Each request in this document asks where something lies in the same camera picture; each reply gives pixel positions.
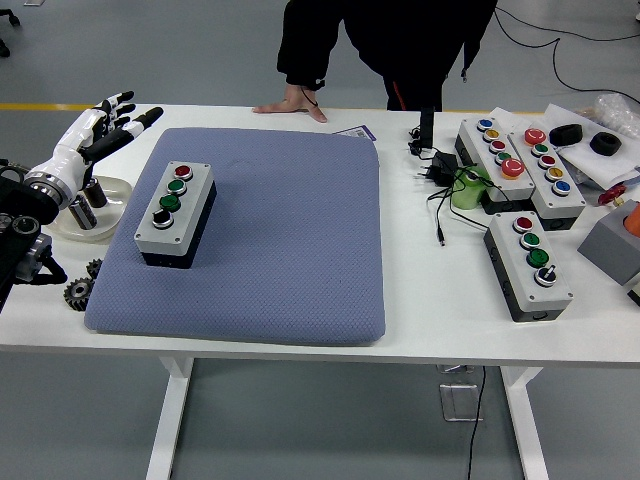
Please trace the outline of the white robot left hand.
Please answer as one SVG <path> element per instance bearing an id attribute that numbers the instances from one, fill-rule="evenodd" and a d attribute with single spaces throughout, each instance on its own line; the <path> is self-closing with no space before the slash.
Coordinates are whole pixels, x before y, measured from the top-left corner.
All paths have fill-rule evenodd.
<path id="1" fill-rule="evenodd" d="M 41 171 L 62 196 L 74 197 L 96 163 L 130 144 L 164 114 L 153 107 L 130 118 L 136 108 L 129 103 L 133 96 L 133 91 L 117 93 L 85 110 L 58 141 Z"/>

